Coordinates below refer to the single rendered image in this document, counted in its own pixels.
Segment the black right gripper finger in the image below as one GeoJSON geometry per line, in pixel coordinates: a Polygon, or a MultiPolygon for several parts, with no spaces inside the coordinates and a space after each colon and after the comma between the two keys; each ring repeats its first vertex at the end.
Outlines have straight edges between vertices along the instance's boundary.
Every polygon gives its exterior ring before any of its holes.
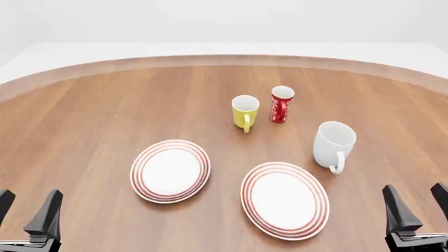
{"type": "Polygon", "coordinates": [[[415,234],[423,223],[402,201],[394,186],[388,184],[382,189],[386,207],[386,234],[415,234]]]}
{"type": "Polygon", "coordinates": [[[436,183],[430,191],[442,212],[448,214],[448,187],[444,184],[436,183]]]}

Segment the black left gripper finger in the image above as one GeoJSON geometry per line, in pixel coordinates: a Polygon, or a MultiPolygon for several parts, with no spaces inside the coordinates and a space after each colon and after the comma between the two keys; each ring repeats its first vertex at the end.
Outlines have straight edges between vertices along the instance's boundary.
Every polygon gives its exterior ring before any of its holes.
{"type": "Polygon", "coordinates": [[[15,194],[8,189],[0,190],[0,224],[15,200],[15,194]]]}
{"type": "Polygon", "coordinates": [[[32,220],[24,227],[31,240],[60,240],[60,211],[63,194],[59,190],[51,190],[42,207],[32,220]]]}

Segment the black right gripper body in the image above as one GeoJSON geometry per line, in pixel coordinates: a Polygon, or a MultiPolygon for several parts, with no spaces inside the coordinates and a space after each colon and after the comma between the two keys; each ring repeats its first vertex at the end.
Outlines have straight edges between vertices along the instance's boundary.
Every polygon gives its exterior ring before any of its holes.
{"type": "Polygon", "coordinates": [[[386,228],[385,241],[390,252],[448,252],[448,232],[394,232],[386,228]]]}

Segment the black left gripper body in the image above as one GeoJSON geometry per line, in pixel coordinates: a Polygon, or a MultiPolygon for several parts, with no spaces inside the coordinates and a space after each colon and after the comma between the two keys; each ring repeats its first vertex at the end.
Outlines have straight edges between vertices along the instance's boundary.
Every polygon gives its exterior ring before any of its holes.
{"type": "Polygon", "coordinates": [[[0,252],[59,252],[60,234],[31,234],[29,241],[0,241],[0,252]]]}

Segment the white plate with red rings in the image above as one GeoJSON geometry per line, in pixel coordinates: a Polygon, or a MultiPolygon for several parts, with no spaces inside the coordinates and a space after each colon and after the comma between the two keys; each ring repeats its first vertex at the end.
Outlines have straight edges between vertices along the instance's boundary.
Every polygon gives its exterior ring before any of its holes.
{"type": "Polygon", "coordinates": [[[252,168],[240,190],[249,220],[265,234],[286,241],[316,236],[330,216],[330,203],[320,182],[305,169],[286,162],[252,168]]]}
{"type": "Polygon", "coordinates": [[[211,161],[203,148],[190,141],[172,139],[143,150],[132,164],[129,180],[140,198],[170,204],[198,193],[210,173],[211,161]]]}

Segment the red patterned mug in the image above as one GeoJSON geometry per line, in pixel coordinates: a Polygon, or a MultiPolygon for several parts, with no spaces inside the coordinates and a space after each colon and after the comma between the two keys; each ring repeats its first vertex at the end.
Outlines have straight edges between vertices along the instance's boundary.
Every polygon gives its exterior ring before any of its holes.
{"type": "Polygon", "coordinates": [[[274,123],[284,123],[287,119],[295,92],[291,87],[279,85],[271,90],[270,120],[274,123]]]}

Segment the yellow and white mug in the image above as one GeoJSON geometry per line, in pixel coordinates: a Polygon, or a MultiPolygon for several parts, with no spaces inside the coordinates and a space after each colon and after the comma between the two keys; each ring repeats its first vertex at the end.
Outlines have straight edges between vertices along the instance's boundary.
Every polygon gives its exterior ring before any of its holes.
{"type": "Polygon", "coordinates": [[[259,100],[245,94],[236,96],[231,105],[235,125],[242,128],[246,134],[249,133],[258,114],[259,100]]]}

